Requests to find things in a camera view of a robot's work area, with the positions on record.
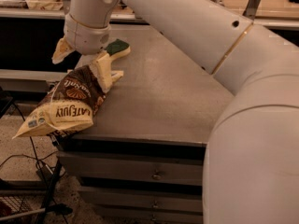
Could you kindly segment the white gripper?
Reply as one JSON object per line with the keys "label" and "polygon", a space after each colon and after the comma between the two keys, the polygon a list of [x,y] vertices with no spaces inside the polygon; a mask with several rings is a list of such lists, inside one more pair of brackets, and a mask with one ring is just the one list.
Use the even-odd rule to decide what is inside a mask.
{"label": "white gripper", "polygon": [[[92,28],[75,21],[70,15],[65,17],[64,37],[61,38],[52,55],[54,64],[61,63],[74,51],[82,55],[91,55],[100,52],[109,39],[110,26],[105,28]],[[98,54],[93,60],[97,69],[97,79],[104,93],[112,87],[111,60],[106,51]]]}

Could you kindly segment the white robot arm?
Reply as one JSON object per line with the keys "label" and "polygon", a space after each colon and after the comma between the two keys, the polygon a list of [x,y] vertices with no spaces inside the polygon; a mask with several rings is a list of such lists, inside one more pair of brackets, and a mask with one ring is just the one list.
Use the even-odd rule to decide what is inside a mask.
{"label": "white robot arm", "polygon": [[299,49],[209,0],[71,0],[71,49],[99,52],[119,1],[234,95],[207,144],[204,224],[299,224]]}

